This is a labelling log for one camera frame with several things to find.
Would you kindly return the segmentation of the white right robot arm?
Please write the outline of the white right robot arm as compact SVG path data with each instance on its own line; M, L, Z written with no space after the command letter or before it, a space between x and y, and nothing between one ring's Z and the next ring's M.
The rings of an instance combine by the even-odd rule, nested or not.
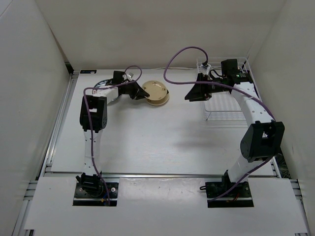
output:
M197 84L185 99L206 101L214 93L228 91L240 106L248 129L240 142L240 157L227 171L229 179L221 184L222 193L231 197L239 190L237 181L246 181L251 171L279 153L284 124L275 121L262 105L250 72L240 69L236 59L226 59L220 65L221 74L214 77L207 62L199 64Z

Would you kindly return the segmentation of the white plate teal rim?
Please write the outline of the white plate teal rim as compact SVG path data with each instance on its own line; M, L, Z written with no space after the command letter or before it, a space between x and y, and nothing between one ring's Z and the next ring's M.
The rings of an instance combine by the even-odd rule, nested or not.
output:
M119 91L117 85L113 85L109 80L98 82L92 91L94 97L106 97L107 105L119 98Z

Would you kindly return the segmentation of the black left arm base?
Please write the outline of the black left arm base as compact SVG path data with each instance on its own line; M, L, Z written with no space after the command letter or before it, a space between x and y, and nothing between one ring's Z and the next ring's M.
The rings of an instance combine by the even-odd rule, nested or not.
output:
M109 196L102 182L100 182L99 188L97 189L82 187L81 183L77 182L72 205L86 207L116 207L118 202L119 183L107 182L106 184L109 190Z

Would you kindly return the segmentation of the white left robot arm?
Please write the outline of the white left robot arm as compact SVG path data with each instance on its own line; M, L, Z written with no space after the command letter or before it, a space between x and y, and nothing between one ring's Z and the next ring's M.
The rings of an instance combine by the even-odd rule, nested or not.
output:
M128 95L132 100L149 96L137 81L138 79L133 79L132 73L114 71L113 78L102 81L100 86L87 87L83 90L79 117L85 140L83 173L101 176L100 141L108 123L108 104L121 95Z

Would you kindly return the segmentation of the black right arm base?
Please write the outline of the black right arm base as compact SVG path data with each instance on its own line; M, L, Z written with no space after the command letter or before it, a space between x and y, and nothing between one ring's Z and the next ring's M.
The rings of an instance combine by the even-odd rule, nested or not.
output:
M215 197L225 193L234 183L229 183L224 187L222 182L205 182L199 190L206 192L208 208L243 208L254 207L251 190L248 182L241 182L232 190L220 198Z

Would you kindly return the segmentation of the cream plate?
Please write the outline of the cream plate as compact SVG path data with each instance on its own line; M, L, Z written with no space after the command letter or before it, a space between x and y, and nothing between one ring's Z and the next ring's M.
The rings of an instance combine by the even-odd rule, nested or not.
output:
M142 85L142 88L150 94L148 99L150 100L160 100L165 97L167 88L159 81L147 81Z
M147 103L149 103L152 106L162 106L166 104L169 100L169 91L167 90L165 97L161 98L160 100L150 100L146 98Z

